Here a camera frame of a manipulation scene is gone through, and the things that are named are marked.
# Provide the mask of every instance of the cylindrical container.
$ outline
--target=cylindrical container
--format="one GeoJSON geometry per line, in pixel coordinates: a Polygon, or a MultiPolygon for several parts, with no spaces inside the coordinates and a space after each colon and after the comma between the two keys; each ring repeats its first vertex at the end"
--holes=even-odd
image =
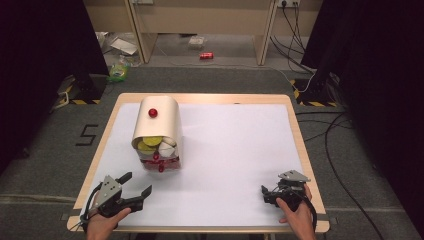
{"type": "Polygon", "coordinates": [[[131,145],[148,171],[180,169],[182,126],[177,101],[169,96],[144,98],[131,145]]]}

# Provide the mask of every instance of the red can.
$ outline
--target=red can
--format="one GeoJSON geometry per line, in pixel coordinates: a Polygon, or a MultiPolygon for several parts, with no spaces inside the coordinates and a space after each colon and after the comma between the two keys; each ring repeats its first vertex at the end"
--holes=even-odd
{"type": "Polygon", "coordinates": [[[213,52],[205,52],[200,54],[200,59],[212,59],[213,52]]]}

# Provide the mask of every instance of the human hand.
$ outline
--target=human hand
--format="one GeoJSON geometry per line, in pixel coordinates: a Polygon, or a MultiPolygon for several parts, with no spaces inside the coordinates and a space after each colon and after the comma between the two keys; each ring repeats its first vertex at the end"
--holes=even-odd
{"type": "MultiPolygon", "coordinates": [[[[308,185],[304,185],[306,196],[309,200],[312,199],[311,190],[308,185]]],[[[299,204],[299,207],[293,212],[286,202],[281,198],[277,198],[277,204],[283,210],[285,217],[280,219],[280,223],[288,222],[293,232],[301,240],[315,240],[315,232],[312,227],[311,210],[304,201],[299,204]]]]}
{"type": "Polygon", "coordinates": [[[110,218],[94,213],[88,221],[87,240],[106,240],[112,234],[118,222],[130,213],[131,208],[125,208],[110,218]]]}

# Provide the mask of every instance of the wall outlet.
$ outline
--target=wall outlet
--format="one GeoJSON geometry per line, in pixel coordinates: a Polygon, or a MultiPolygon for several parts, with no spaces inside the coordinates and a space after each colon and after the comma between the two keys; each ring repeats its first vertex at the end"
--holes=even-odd
{"type": "Polygon", "coordinates": [[[294,8],[294,7],[299,7],[300,5],[300,0],[278,0],[278,7],[282,8],[283,7],[283,1],[286,2],[286,8],[294,8]]]}

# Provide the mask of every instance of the black curtain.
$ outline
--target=black curtain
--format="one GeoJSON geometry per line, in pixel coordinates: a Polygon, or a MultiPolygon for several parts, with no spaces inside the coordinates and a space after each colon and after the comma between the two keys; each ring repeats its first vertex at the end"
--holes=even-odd
{"type": "Polygon", "coordinates": [[[82,0],[2,1],[0,173],[24,147],[72,74],[108,74],[82,0]]]}
{"type": "Polygon", "coordinates": [[[302,63],[318,68],[315,81],[340,77],[371,160],[424,238],[423,9],[424,1],[324,0],[302,63]]]}

